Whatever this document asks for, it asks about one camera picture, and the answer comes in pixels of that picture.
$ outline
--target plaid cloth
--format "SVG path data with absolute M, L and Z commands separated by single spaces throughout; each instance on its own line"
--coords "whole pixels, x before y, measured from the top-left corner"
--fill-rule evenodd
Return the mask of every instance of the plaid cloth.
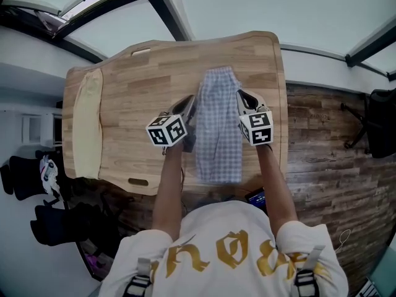
M 198 92 L 197 177 L 206 183 L 240 183 L 242 135 L 236 91 L 241 83 L 231 67 L 208 70 Z

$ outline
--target smartphone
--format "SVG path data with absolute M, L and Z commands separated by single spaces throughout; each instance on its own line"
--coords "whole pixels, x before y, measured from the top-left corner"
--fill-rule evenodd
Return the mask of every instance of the smartphone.
M 245 199 L 249 204 L 261 209 L 265 212 L 265 214 L 267 214 L 264 188 L 258 188 L 257 190 L 250 192 L 249 194 L 245 195 Z

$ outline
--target blue gingham cloth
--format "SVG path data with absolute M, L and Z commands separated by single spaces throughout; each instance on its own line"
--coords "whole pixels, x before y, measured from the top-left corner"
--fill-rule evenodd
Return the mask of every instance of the blue gingham cloth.
M 241 83 L 231 67 L 208 70 L 198 92 L 197 177 L 205 183 L 240 183 L 242 135 L 236 91 Z

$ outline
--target white t-shirt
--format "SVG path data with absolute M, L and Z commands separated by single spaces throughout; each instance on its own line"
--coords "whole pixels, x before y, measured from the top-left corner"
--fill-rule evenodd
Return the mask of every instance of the white t-shirt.
M 279 229 L 276 249 L 263 211 L 240 201 L 210 204 L 182 220 L 175 242 L 159 230 L 124 238 L 99 296 L 122 296 L 139 257 L 152 261 L 153 297 L 290 296 L 296 268 L 321 244 L 314 270 L 321 297 L 347 296 L 347 278 L 325 225 L 288 222 Z

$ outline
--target wooden tabletop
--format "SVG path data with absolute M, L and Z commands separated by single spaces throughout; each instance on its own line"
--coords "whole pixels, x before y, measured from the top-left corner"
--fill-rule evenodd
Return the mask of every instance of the wooden tabletop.
M 231 66 L 243 88 L 261 95 L 272 111 L 273 152 L 285 173 L 288 114 L 285 77 L 276 35 L 249 32 L 206 41 L 148 41 L 89 67 L 75 67 L 66 78 L 62 111 L 62 146 L 66 174 L 75 178 L 72 123 L 75 97 L 87 72 L 100 68 L 103 129 L 99 178 L 127 192 L 155 195 L 164 156 L 145 131 L 150 120 L 186 95 L 196 94 L 205 71 Z M 183 153 L 185 187 L 206 191 L 196 180 L 194 153 Z M 243 182 L 259 174 L 255 148 L 243 140 Z M 141 186 L 141 181 L 148 186 Z

